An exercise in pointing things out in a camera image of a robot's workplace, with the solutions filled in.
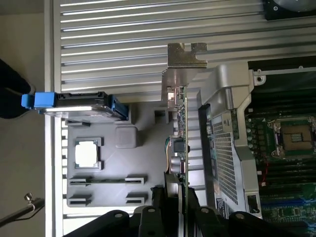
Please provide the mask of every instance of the cpu socket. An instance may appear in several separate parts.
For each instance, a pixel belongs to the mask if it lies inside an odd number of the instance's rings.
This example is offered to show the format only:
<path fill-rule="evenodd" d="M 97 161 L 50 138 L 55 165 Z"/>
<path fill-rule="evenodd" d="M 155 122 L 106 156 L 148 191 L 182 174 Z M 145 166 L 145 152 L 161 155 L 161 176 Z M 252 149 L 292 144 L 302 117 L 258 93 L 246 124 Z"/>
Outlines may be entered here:
<path fill-rule="evenodd" d="M 281 118 L 268 123 L 274 130 L 275 158 L 309 158 L 316 154 L 316 122 L 314 117 Z"/>

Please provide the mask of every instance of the floor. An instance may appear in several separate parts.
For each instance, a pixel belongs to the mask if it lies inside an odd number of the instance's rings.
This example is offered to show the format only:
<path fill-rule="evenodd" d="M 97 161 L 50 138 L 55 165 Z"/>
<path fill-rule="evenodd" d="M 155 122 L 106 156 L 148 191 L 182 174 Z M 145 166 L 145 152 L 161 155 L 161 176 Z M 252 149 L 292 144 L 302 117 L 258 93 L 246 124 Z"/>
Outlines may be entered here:
<path fill-rule="evenodd" d="M 44 89 L 43 14 L 0 16 L 0 58 Z M 44 198 L 44 117 L 29 112 L 0 120 L 0 218 L 26 206 L 24 195 Z M 45 214 L 0 228 L 1 237 L 45 236 Z"/>

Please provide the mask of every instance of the green circuit board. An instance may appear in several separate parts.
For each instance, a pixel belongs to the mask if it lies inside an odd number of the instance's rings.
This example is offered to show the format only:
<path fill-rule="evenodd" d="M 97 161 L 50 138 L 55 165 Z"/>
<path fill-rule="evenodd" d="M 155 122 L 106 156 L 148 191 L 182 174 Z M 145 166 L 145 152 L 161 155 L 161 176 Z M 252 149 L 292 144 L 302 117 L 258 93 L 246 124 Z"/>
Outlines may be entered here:
<path fill-rule="evenodd" d="M 315 126 L 314 115 L 246 118 L 263 219 L 300 236 L 316 236 Z"/>

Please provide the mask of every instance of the gray plastic panel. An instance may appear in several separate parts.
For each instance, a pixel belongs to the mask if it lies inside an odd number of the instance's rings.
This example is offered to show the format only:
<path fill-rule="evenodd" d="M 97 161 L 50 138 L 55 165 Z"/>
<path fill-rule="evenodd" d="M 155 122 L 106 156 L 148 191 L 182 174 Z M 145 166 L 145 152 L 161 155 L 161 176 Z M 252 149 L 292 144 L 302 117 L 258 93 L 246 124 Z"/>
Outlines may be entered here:
<path fill-rule="evenodd" d="M 100 123 L 90 127 L 68 128 L 68 187 L 67 198 L 91 195 L 87 206 L 125 206 L 151 204 L 151 188 L 163 184 L 166 169 L 165 140 L 173 134 L 173 123 L 165 118 L 155 118 L 160 102 L 132 104 L 137 132 L 137 147 L 116 148 L 115 130 L 126 124 Z M 100 161 L 103 169 L 75 169 L 75 143 L 81 138 L 102 138 Z M 122 183 L 70 185 L 73 178 L 96 180 L 120 180 Z M 143 178 L 144 184 L 125 184 L 125 178 Z"/>

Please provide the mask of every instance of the circuit board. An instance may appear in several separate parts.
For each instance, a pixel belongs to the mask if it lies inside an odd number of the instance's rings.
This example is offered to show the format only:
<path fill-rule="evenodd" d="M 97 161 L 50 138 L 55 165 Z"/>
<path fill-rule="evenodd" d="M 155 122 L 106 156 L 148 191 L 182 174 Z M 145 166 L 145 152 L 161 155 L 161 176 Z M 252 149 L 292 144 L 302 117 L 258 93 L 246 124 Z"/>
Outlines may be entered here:
<path fill-rule="evenodd" d="M 316 236 L 316 115 L 246 115 L 263 219 Z"/>

